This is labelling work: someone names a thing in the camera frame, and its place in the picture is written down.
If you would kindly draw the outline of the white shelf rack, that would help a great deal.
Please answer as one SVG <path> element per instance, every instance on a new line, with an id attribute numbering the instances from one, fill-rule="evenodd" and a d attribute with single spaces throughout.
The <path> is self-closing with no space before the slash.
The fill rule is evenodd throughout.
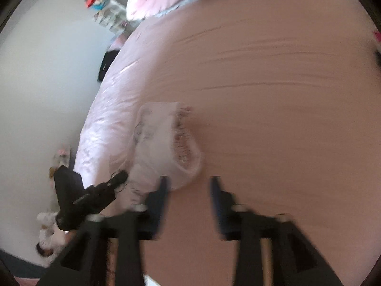
<path id="1" fill-rule="evenodd" d="M 127 21 L 125 12 L 113 6 L 105 7 L 103 10 L 98 11 L 93 16 L 93 20 L 115 35 L 131 34 L 136 29 L 132 23 Z"/>

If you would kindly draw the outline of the red blue wall toy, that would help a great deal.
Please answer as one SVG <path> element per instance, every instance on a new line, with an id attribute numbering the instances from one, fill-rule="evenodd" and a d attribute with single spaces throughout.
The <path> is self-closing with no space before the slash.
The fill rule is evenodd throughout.
<path id="1" fill-rule="evenodd" d="M 85 0 L 85 6 L 95 10 L 103 10 L 109 2 L 109 0 Z"/>

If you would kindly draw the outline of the black bag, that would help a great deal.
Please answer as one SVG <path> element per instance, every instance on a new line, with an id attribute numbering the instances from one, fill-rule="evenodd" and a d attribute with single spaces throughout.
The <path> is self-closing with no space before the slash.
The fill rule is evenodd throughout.
<path id="1" fill-rule="evenodd" d="M 98 72 L 97 81 L 102 82 L 107 71 L 109 70 L 112 62 L 115 60 L 116 56 L 119 54 L 119 50 L 111 50 L 105 53 L 101 66 Z"/>

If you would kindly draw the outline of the white doll on floor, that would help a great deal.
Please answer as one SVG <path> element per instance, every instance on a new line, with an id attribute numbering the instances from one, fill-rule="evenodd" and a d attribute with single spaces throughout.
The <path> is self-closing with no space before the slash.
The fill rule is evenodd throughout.
<path id="1" fill-rule="evenodd" d="M 57 212 L 40 212 L 37 215 L 41 228 L 35 248 L 46 265 L 50 265 L 72 239 L 71 232 L 57 226 L 57 215 Z"/>

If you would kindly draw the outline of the pink cartoon print pajama pants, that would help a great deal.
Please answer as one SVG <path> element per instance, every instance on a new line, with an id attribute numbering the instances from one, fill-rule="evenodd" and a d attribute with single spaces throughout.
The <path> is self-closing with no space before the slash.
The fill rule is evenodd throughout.
<path id="1" fill-rule="evenodd" d="M 138 110 L 129 141 L 119 154 L 109 157 L 112 175 L 129 173 L 116 192 L 118 208 L 127 210 L 141 203 L 157 189 L 162 176 L 168 178 L 170 190 L 184 187 L 197 176 L 201 151 L 183 124 L 191 113 L 191 107 L 178 102 L 146 103 Z"/>

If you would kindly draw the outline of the pink bed sheet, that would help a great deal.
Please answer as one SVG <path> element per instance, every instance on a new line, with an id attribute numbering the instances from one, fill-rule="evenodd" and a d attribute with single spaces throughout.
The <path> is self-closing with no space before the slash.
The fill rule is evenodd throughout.
<path id="1" fill-rule="evenodd" d="M 161 285 L 230 285 L 209 178 L 263 215 L 291 215 L 344 285 L 380 256 L 380 67 L 357 0 L 201 0 L 146 19 L 104 78 L 81 131 L 85 186 L 124 160 L 136 114 L 180 102 L 203 156 L 145 244 Z"/>

